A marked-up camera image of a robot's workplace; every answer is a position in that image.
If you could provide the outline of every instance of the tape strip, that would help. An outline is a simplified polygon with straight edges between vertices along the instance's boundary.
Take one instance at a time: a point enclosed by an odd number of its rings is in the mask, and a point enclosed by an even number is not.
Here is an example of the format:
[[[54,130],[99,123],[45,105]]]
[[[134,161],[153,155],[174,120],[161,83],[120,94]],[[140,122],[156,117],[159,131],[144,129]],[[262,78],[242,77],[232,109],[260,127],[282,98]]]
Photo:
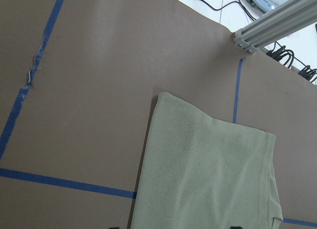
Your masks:
[[[73,188],[83,191],[89,191],[89,192],[95,192],[95,193],[103,193],[108,195],[114,195],[119,197],[125,197],[125,198],[136,198],[137,193],[117,188],[110,188],[90,183],[82,183],[77,181],[69,181],[54,177],[48,177],[48,176],[41,176],[41,175],[35,175],[31,173],[25,173],[21,171],[13,171],[8,169],[0,168],[0,176],[16,179],[16,180],[22,180],[22,181],[29,181],[29,182],[35,182],[35,183],[42,183],[42,184],[49,184],[54,186],[60,186],[65,188]]]
[[[317,228],[317,223],[305,222],[305,221],[300,221],[300,220],[295,220],[295,219],[290,219],[290,218],[284,218],[283,222]]]
[[[21,108],[22,108],[22,103],[24,99],[27,97],[29,88],[32,86],[32,82],[35,76],[36,71],[39,68],[39,64],[41,62],[42,56],[44,54],[46,45],[50,39],[54,24],[56,22],[56,19],[58,17],[58,14],[60,12],[60,9],[63,5],[64,0],[56,0],[55,5],[53,7],[53,10],[51,12],[51,15],[49,17],[49,20],[46,24],[46,27],[43,32],[43,42],[41,43],[40,49],[38,50],[37,54],[34,57],[34,65],[32,68],[29,70],[29,81],[28,85],[25,88],[21,88],[18,96],[15,99],[15,103],[13,105],[13,108],[11,110],[11,113],[8,117],[8,120],[6,121],[5,127],[3,129],[3,132],[0,137],[0,160],[2,159],[5,147],[10,139],[10,136],[12,134],[15,121],[19,117]]]
[[[240,61],[239,61],[239,66],[238,66],[237,82],[236,82],[236,94],[235,94],[235,97],[234,97],[234,107],[233,107],[233,117],[232,117],[232,122],[234,124],[237,123],[238,101],[239,101],[239,90],[240,90],[240,78],[241,78],[242,64],[243,64],[244,60],[245,60],[245,58],[241,58]]]

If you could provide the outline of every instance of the torn blue tape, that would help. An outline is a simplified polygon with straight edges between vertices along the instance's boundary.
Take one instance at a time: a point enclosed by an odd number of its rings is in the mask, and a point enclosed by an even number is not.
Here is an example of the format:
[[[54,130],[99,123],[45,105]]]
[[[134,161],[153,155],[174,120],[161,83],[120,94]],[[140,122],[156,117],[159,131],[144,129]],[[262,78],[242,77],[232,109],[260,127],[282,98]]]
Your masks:
[[[232,117],[232,122],[234,124],[237,123],[239,90],[240,90],[240,78],[241,78],[242,64],[243,64],[244,60],[245,60],[245,58],[241,58],[240,61],[239,61],[239,66],[238,66],[237,82],[236,82],[236,93],[235,93],[235,96],[234,96],[234,107],[233,107],[233,117]]]
[[[15,103],[13,105],[13,108],[11,110],[11,113],[8,117],[8,120],[5,124],[5,127],[3,129],[3,132],[0,137],[0,159],[2,159],[5,147],[10,139],[10,136],[12,134],[15,121],[18,118],[21,108],[22,108],[22,103],[24,99],[26,98],[29,88],[32,86],[32,82],[35,76],[36,71],[39,68],[42,56],[44,54],[46,45],[50,39],[54,24],[56,22],[56,19],[58,17],[58,14],[60,12],[60,9],[63,5],[64,0],[56,0],[55,5],[53,7],[53,10],[51,12],[51,15],[49,17],[49,20],[46,24],[46,27],[43,32],[43,41],[41,43],[40,49],[38,50],[37,54],[34,57],[34,65],[32,68],[29,70],[29,81],[28,81],[28,86],[25,88],[21,88],[19,91],[18,96],[15,99]]]
[[[305,222],[305,221],[300,221],[300,220],[295,220],[295,219],[290,219],[290,218],[284,218],[283,222],[317,228],[317,223]]]
[[[65,188],[73,188],[78,190],[84,190],[89,192],[95,192],[95,193],[103,193],[108,195],[114,195],[119,197],[125,197],[125,198],[136,198],[137,193],[117,188],[110,188],[90,183],[82,183],[77,181],[69,181],[54,177],[48,177],[48,176],[41,176],[41,175],[35,175],[31,173],[25,173],[21,171],[13,171],[8,169],[0,168],[0,176],[16,179],[16,180],[22,180],[22,181],[29,181],[29,182],[35,182],[35,183],[43,183],[43,184],[49,184],[54,186],[60,186]]]

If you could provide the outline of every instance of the towel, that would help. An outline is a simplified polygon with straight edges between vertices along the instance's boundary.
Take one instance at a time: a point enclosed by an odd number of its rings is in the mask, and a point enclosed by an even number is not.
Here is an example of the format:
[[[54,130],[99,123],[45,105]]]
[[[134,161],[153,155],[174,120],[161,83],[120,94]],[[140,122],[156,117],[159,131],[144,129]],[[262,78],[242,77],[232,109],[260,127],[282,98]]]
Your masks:
[[[275,136],[214,119],[163,92],[149,130],[132,229],[277,229]]]

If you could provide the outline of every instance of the green cloth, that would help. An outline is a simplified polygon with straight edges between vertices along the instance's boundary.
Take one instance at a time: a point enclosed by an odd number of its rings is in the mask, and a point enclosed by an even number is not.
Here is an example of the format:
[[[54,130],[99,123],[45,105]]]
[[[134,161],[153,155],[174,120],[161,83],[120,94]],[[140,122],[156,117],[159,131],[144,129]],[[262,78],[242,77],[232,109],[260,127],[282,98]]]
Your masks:
[[[166,92],[147,140],[132,229],[277,229],[275,136]]]

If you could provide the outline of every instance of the white floor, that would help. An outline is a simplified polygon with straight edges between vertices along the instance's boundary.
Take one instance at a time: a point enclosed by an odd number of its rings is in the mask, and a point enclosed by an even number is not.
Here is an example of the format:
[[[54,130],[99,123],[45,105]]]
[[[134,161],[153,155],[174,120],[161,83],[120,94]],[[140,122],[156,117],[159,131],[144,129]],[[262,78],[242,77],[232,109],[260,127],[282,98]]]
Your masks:
[[[218,22],[227,27],[231,32],[235,32],[238,29],[245,27],[251,20],[247,17],[244,10],[239,4],[231,4],[225,7],[221,11],[213,11],[206,4],[200,0],[179,0],[187,6],[191,7],[203,16]],[[214,8],[220,8],[234,0],[205,0]],[[241,0],[243,5],[248,11],[255,17],[260,18],[262,12],[256,8],[251,7],[245,0]],[[294,51],[295,56],[306,65],[310,65],[311,68],[317,68],[317,32],[315,24],[312,24],[302,30],[299,30],[287,37],[279,40],[281,45],[286,45],[287,49]],[[298,69],[302,69],[303,65],[294,60],[293,66]]]

